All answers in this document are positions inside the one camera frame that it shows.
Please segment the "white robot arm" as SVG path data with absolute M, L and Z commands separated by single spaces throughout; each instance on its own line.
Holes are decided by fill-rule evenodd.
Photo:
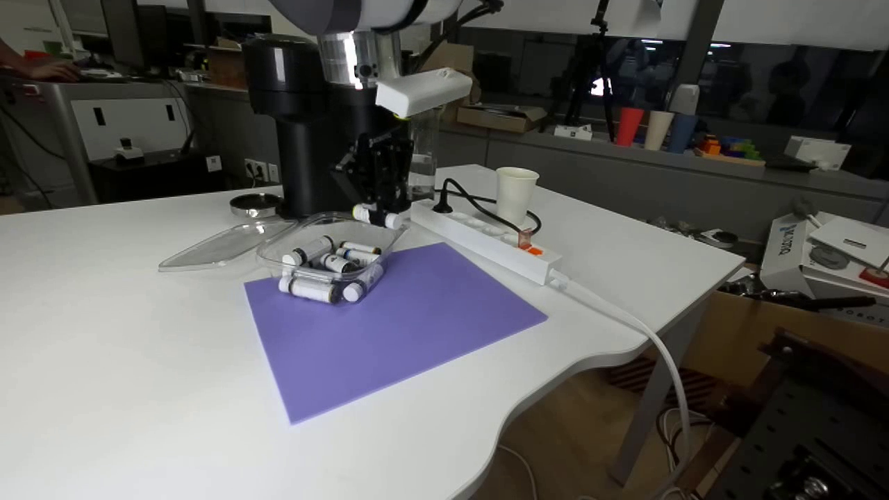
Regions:
M 444 71 L 408 74 L 397 35 L 443 24 L 462 3 L 272 0 L 301 36 L 257 36 L 247 74 L 252 112 L 276 119 L 283 217 L 411 207 L 408 119 L 468 99 L 469 80 Z

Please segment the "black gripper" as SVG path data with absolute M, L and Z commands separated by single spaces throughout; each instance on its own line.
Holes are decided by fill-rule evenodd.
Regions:
M 390 211 L 411 210 L 414 142 L 408 125 L 375 104 L 373 90 L 327 86 L 323 142 L 337 187 L 352 187 L 361 204 L 375 204 L 379 187 L 391 187 Z

